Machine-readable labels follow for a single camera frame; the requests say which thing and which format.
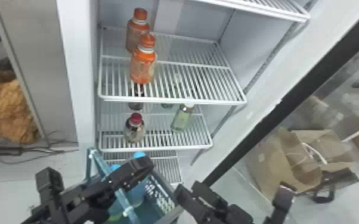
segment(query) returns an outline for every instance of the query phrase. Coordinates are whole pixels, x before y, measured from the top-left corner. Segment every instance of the black robotic claw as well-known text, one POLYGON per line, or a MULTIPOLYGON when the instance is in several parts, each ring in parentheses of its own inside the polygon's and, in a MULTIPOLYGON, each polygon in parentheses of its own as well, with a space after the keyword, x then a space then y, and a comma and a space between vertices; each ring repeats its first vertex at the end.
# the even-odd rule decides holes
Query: black robotic claw
MULTIPOLYGON (((253 224, 250 214, 235 204, 228 203, 209 187, 196 181, 190 192, 178 185, 174 192, 178 204, 189 212, 197 223, 211 224, 253 224)), ((266 217, 264 224, 282 224, 293 203, 295 188, 281 183, 273 199, 274 211, 266 217)))
POLYGON ((149 157, 140 157, 124 163, 102 180, 100 176, 84 180, 64 189, 61 174, 50 167, 36 174, 36 186, 41 205, 22 224, 95 224, 109 218, 108 208, 114 203, 114 192, 119 188, 131 190, 151 173, 154 165, 149 157))

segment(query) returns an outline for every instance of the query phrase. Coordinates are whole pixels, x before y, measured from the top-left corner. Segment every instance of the wire shelf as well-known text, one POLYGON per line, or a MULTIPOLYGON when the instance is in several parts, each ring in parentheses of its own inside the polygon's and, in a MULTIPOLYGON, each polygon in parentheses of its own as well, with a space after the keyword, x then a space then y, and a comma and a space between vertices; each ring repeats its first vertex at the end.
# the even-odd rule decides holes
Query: wire shelf
POLYGON ((194 0, 304 23, 310 14, 294 0, 194 0))
POLYGON ((213 41, 174 35, 156 35, 158 61, 154 80, 143 85, 145 95, 135 95, 139 85, 129 77, 130 54, 125 30, 104 28, 101 40, 98 95, 105 101, 164 102, 240 105, 246 97, 213 41), (181 83, 174 77, 180 76, 181 83))
MULTIPOLYGON (((154 151, 145 152, 155 165, 155 169, 161 173, 169 183, 176 185, 182 183, 182 175, 178 156, 175 151, 154 151)), ((127 159, 132 158, 134 153, 103 153, 104 160, 111 166, 112 164, 122 164, 127 159)))
POLYGON ((205 118, 201 110, 189 118, 182 132, 174 132, 170 125, 176 109, 168 113, 143 114, 146 131, 141 142, 127 143, 123 138, 123 127, 130 113, 114 113, 117 107, 101 101, 99 149, 104 152, 131 152, 151 150, 198 150, 212 146, 205 118))
MULTIPOLYGON (((103 57, 130 58, 125 48, 125 29, 104 27, 103 57)), ((219 45, 214 41, 151 32, 156 38, 154 49, 160 63, 184 63, 229 67, 219 45)))

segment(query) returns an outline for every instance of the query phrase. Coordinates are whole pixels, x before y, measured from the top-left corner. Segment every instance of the orange bottle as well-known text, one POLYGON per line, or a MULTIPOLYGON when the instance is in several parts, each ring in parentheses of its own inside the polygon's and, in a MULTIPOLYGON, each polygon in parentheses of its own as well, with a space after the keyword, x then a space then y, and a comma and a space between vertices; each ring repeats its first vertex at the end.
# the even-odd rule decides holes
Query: orange bottle
POLYGON ((157 58, 153 49, 155 42, 151 34, 142 35, 140 44, 132 53, 129 74, 137 84, 146 84, 153 79, 157 58))
POLYGON ((128 21, 126 28, 125 48, 132 53, 138 46, 141 35, 148 34, 150 31, 149 24, 146 23, 147 11, 143 8, 134 10, 134 17, 128 21))

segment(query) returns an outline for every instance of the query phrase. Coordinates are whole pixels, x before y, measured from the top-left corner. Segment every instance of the black door edge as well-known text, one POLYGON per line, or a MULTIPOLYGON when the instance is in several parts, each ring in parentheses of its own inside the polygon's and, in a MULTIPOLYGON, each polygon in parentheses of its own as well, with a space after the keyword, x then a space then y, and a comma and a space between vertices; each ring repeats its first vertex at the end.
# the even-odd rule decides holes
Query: black door edge
POLYGON ((208 186, 213 185, 357 52, 359 52, 359 22, 285 95, 282 102, 255 126, 203 183, 208 186))

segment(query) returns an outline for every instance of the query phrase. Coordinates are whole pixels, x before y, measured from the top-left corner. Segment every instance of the bottle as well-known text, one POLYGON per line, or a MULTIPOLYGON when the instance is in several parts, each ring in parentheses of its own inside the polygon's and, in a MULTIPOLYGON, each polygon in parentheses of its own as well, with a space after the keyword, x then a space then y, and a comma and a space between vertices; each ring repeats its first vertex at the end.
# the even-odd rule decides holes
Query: bottle
POLYGON ((132 53, 129 74, 137 84, 149 83, 153 78, 157 57, 153 49, 155 41, 151 34, 142 35, 140 44, 132 53))
MULTIPOLYGON (((134 158, 140 158, 140 157, 145 157, 146 154, 144 152, 135 152, 134 154, 134 158)), ((142 205, 143 201, 144 201, 144 196, 145 196, 145 187, 146 187, 146 183, 148 180, 148 176, 143 179, 143 181, 141 181, 137 186, 135 186, 131 191, 128 192, 128 200, 129 203, 134 207, 139 207, 140 205, 142 205)))
POLYGON ((129 143, 136 143, 142 140, 145 124, 142 115, 139 113, 131 114, 125 122, 124 138, 129 143))
POLYGON ((143 8, 134 10, 134 17, 128 21, 126 26, 125 48, 132 53, 138 46, 141 35, 148 34, 150 31, 149 24, 146 23, 147 11, 143 8))
MULTIPOLYGON (((113 164, 110 166, 110 169, 112 171, 117 170, 118 168, 120 168, 121 166, 118 164, 113 164)), ((118 200, 116 200, 112 206, 109 208, 109 222, 117 222, 118 220, 121 219, 122 216, 122 212, 123 212, 123 208, 120 204, 120 202, 118 202, 118 200)))
POLYGON ((179 105, 179 109, 177 110, 177 113, 175 114, 175 117, 171 123, 171 130, 179 132, 186 127, 189 117, 192 114, 193 107, 194 104, 189 102, 179 105))
MULTIPOLYGON (((144 91, 143 91, 143 85, 140 85, 139 90, 140 90, 140 92, 138 92, 138 86, 137 86, 137 84, 135 84, 135 86, 134 86, 134 95, 135 95, 136 97, 138 97, 138 96, 144 97, 144 96, 145 96, 145 93, 144 93, 144 91)), ((131 110, 142 110, 142 108, 143 108, 143 102, 129 102, 129 103, 128 103, 128 107, 129 107, 131 110)))
MULTIPOLYGON (((165 97, 168 97, 168 92, 171 92, 171 95, 173 96, 173 92, 178 95, 178 92, 181 90, 182 86, 182 76, 179 73, 174 74, 174 85, 170 86, 168 89, 165 89, 165 97)), ((161 106, 165 109, 171 109, 174 104, 161 104, 161 106)))

